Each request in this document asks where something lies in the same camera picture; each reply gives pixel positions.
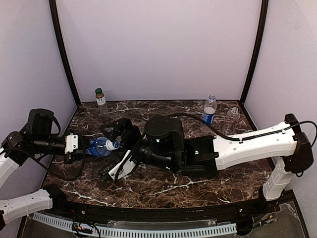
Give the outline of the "Pepsi bottle blue cap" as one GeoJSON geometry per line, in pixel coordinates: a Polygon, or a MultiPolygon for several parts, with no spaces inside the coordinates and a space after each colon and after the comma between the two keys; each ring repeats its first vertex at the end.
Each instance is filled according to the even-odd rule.
{"type": "Polygon", "coordinates": [[[209,97],[206,99],[205,105],[204,105],[203,120],[207,124],[212,125],[216,109],[217,109],[216,96],[214,93],[211,93],[209,97]]]}

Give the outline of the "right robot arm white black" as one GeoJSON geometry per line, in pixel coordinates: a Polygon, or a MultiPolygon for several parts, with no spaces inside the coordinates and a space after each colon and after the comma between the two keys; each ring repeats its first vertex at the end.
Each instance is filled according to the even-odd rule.
{"type": "Polygon", "coordinates": [[[126,151],[108,171],[115,181],[132,173],[139,163],[188,177],[206,177],[238,164],[277,157],[271,176],[259,189],[262,203],[276,201],[292,177],[314,161],[312,144],[293,114],[273,127],[230,136],[215,131],[210,136],[187,139],[180,114],[153,117],[146,122],[144,132],[127,118],[104,124],[100,131],[111,142],[120,138],[126,151]]]}

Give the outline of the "Starbucks bottle green cap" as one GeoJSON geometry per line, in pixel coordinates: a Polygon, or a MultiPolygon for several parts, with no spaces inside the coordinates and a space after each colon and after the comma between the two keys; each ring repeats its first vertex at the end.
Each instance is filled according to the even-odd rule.
{"type": "Polygon", "coordinates": [[[105,95],[104,95],[102,89],[97,88],[95,90],[95,94],[96,94],[96,101],[97,101],[100,113],[102,115],[106,115],[108,113],[108,109],[107,109],[105,95]]]}

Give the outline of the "clear bottle without label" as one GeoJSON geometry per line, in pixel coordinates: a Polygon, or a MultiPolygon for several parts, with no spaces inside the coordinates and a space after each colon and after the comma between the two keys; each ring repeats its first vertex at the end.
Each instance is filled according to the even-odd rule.
{"type": "Polygon", "coordinates": [[[240,113],[237,107],[233,107],[227,112],[221,133],[223,135],[234,135],[240,119],[240,113]]]}

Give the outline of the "white Pocari bottle cap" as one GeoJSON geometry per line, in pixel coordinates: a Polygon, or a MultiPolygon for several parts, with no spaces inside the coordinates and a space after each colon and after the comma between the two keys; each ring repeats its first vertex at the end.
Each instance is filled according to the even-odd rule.
{"type": "Polygon", "coordinates": [[[119,148],[119,141],[114,140],[113,142],[111,142],[110,140],[107,140],[105,143],[105,147],[109,151],[117,150],[119,148]]]}

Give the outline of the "small blue label water bottle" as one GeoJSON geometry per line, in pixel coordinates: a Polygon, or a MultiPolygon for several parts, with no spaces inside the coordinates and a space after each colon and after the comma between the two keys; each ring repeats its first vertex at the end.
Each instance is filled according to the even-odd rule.
{"type": "Polygon", "coordinates": [[[107,150],[105,147],[106,137],[97,137],[89,140],[88,148],[85,150],[86,154],[95,157],[107,157],[112,151],[107,150]]]}

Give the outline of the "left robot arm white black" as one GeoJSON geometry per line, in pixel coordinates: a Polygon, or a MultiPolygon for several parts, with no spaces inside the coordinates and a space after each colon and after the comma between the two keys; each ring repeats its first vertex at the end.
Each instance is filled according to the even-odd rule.
{"type": "MultiPolygon", "coordinates": [[[[78,179],[83,171],[85,156],[85,141],[82,135],[71,133],[61,136],[52,133],[52,125],[61,129],[54,113],[47,109],[32,109],[28,121],[20,131],[11,132],[0,145],[0,183],[21,167],[27,159],[32,159],[51,175],[65,181],[78,179]],[[64,178],[41,163],[46,155],[64,157],[66,164],[82,158],[77,175],[64,178]]],[[[42,189],[14,199],[0,202],[0,227],[4,228],[10,222],[28,216],[38,211],[63,207],[66,195],[55,184],[49,184],[42,189]]]]}

